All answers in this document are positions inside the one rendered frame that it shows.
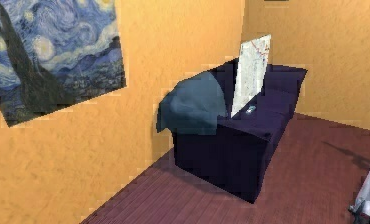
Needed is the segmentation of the teal blue cloth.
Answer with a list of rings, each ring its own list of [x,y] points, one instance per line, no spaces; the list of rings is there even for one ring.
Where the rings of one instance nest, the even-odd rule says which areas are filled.
[[[156,130],[176,134],[215,135],[217,117],[226,116],[224,93],[211,72],[177,83],[159,103]]]

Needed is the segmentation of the dark navy sofa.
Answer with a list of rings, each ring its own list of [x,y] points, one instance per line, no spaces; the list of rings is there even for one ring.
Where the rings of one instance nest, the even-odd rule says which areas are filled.
[[[292,119],[304,68],[269,64],[262,90],[235,116],[219,117],[215,135],[173,133],[175,164],[247,201],[256,201],[266,169]],[[256,106],[250,114],[245,111]]]

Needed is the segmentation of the white patterned flat pillow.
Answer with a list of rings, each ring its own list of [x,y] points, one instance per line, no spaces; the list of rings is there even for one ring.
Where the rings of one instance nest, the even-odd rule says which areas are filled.
[[[235,116],[261,91],[270,47],[270,34],[241,44],[231,116]]]

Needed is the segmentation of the blue starry night painting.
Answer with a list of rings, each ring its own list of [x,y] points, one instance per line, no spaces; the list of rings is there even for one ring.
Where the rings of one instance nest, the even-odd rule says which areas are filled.
[[[8,126],[124,88],[115,0],[0,0]]]

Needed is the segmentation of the white and grey object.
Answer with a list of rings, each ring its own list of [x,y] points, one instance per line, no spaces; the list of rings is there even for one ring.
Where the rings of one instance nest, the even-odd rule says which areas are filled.
[[[348,211],[354,216],[353,224],[370,224],[370,171]]]

